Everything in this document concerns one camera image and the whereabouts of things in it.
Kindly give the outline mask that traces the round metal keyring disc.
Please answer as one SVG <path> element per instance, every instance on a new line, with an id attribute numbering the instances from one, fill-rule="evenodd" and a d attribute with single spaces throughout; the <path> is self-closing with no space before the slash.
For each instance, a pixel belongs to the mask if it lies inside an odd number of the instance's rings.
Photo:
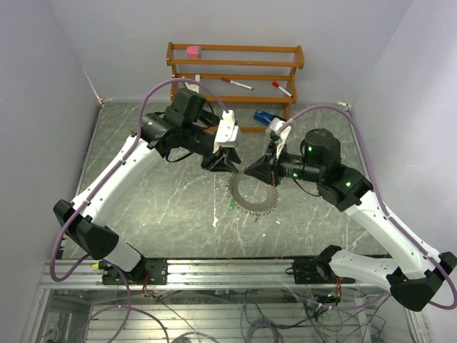
<path id="1" fill-rule="evenodd" d="M 237 208 L 244 210 L 247 214 L 255 217 L 261 217 L 270 214 L 277 205 L 278 192 L 276 187 L 269 184 L 261 184 L 266 190 L 266 198 L 262 202 L 249 202 L 245 197 L 241 195 L 239 186 L 244 180 L 249 179 L 244 173 L 232 174 L 227 182 L 227 194 L 228 197 L 234 200 Z"/>

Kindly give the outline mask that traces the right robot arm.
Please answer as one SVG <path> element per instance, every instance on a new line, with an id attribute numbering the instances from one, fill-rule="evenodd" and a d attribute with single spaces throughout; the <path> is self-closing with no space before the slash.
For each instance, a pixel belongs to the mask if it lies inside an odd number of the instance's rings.
<path id="1" fill-rule="evenodd" d="M 371 284 L 415 312 L 430 304 L 456 268 L 456 256 L 438 252 L 408 228 L 399 229 L 400 220 L 382 208 L 372 183 L 342 164 L 341 143 L 330 131 L 308 131 L 299 154 L 278 150 L 278 145 L 279 140 L 272 139 L 245 175 L 272 187 L 284 178 L 314 183 L 320 198 L 358 222 L 390 256 L 376 259 L 330 245 L 316 257 L 316 277 L 325 283 L 340 277 Z"/>

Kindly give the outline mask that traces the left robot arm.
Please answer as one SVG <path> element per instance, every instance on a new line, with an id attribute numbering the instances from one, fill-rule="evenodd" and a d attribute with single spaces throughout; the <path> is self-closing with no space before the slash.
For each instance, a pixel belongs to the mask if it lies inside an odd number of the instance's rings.
<path id="1" fill-rule="evenodd" d="M 131 186 L 178 148 L 201 156 L 204 170 L 238 171 L 241 160 L 235 147 L 240 129 L 234 112 L 225 110 L 217 117 L 204 109 L 206 102 L 204 96 L 180 89 L 164 112 L 142 114 L 140 129 L 90 186 L 72 201 L 60 200 L 54 207 L 68 237 L 90 257 L 117 265 L 130 284 L 145 277 L 144 258 L 107 223 Z"/>

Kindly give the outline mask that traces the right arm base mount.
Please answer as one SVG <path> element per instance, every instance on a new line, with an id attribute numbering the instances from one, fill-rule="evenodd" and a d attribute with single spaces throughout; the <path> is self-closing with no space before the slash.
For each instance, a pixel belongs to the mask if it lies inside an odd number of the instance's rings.
<path id="1" fill-rule="evenodd" d="M 330 268 L 331 258 L 343 249 L 329 245 L 319 255 L 292 257 L 292 264 L 285 269 L 285 274 L 292 276 L 295 284 L 331 284 L 337 276 Z"/>

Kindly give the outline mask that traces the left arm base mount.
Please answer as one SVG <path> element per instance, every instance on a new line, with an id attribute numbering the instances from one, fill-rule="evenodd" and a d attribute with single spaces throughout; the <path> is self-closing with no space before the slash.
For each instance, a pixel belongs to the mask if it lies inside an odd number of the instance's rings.
<path id="1" fill-rule="evenodd" d="M 167 283 L 168 266 L 165 259 L 142 257 L 130 272 L 123 273 L 130 285 L 165 285 Z M 111 264 L 99 261 L 93 267 L 103 272 L 103 285 L 122 285 L 124 283 L 120 273 Z"/>

